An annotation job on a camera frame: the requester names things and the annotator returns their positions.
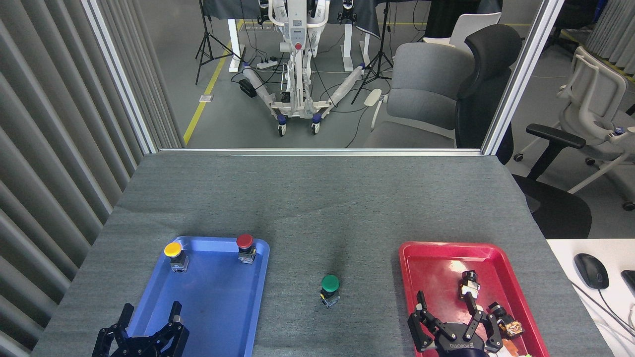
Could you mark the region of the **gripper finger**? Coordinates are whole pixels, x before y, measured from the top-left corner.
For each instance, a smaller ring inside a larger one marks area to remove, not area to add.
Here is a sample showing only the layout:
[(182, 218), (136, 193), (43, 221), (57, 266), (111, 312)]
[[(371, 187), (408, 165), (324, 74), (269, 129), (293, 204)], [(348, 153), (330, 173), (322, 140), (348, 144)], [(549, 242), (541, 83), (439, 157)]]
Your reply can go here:
[(150, 357), (181, 357), (189, 338), (189, 330), (181, 322), (182, 305), (175, 300), (164, 327), (149, 337)]
[(411, 337), (418, 352), (436, 350), (437, 353), (446, 353), (440, 343), (437, 343), (439, 334), (447, 332), (446, 323), (435, 318), (427, 310), (424, 292), (419, 290), (416, 294), (417, 303), (414, 312), (408, 318), (408, 327)]
[(475, 298), (467, 297), (466, 306), (471, 314), (472, 318), (466, 329), (466, 340), (471, 342), (472, 339), (477, 337), (475, 334), (476, 328), (479, 323), (482, 323), (486, 330), (487, 340), (484, 342), (483, 349), (492, 353), (497, 353), (503, 347), (501, 331), (497, 323), (497, 318), (494, 314), (486, 314), (483, 310), (480, 310), (475, 302)]
[(93, 357), (128, 357), (131, 354), (131, 338), (127, 334), (127, 327), (133, 312), (134, 306), (125, 303), (118, 321), (99, 330)]

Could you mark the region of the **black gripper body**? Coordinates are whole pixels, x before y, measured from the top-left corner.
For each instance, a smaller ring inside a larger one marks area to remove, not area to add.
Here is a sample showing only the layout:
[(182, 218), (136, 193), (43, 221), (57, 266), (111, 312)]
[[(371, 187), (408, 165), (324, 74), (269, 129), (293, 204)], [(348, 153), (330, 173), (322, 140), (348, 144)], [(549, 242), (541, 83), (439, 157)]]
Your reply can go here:
[(456, 339), (451, 340), (446, 335), (442, 334), (441, 330), (435, 332), (435, 346), (436, 352), (439, 357), (488, 357), (488, 353), (485, 351), (485, 342), (479, 337), (476, 332), (470, 334), (470, 339), (467, 339), (465, 330), (467, 325), (465, 324), (449, 324), (450, 334), (456, 335)]
[(115, 339), (117, 348), (114, 357), (159, 357), (160, 339), (146, 337), (129, 337)]

